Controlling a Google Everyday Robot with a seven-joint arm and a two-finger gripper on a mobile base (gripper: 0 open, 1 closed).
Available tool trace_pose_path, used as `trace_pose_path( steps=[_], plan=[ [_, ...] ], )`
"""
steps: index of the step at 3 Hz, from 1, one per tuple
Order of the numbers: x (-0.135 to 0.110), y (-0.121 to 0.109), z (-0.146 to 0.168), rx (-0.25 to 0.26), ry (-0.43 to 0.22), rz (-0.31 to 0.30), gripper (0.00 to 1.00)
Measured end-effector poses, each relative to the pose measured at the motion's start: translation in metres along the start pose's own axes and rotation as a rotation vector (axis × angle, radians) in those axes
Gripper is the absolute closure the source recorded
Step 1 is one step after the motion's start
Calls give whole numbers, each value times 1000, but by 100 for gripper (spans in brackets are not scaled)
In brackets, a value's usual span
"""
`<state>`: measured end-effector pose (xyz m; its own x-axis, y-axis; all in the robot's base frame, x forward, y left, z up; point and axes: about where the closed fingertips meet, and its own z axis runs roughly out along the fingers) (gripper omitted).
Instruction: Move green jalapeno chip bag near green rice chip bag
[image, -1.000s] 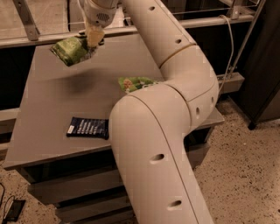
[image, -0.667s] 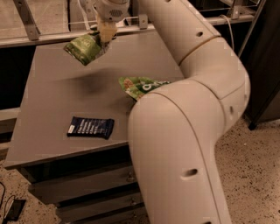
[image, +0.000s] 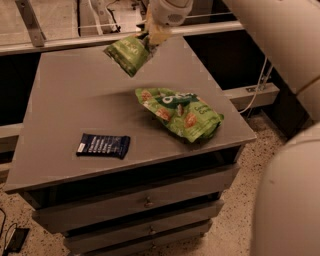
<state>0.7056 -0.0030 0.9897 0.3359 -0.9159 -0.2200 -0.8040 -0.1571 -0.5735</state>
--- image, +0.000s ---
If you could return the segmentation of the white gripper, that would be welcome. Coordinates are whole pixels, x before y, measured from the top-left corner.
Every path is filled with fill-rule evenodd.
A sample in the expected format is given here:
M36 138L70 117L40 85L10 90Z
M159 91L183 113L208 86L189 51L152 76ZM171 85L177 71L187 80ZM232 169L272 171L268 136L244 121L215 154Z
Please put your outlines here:
M158 46L169 39L171 29L164 26L182 25L192 7L193 0L150 0L151 13L146 18L149 44Z

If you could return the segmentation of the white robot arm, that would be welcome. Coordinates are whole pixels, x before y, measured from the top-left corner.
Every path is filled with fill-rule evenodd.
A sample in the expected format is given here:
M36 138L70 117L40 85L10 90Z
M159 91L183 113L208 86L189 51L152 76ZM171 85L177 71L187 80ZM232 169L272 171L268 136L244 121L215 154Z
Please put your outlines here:
M250 256L320 256L318 0L220 0L286 82L312 124L272 158L253 213Z

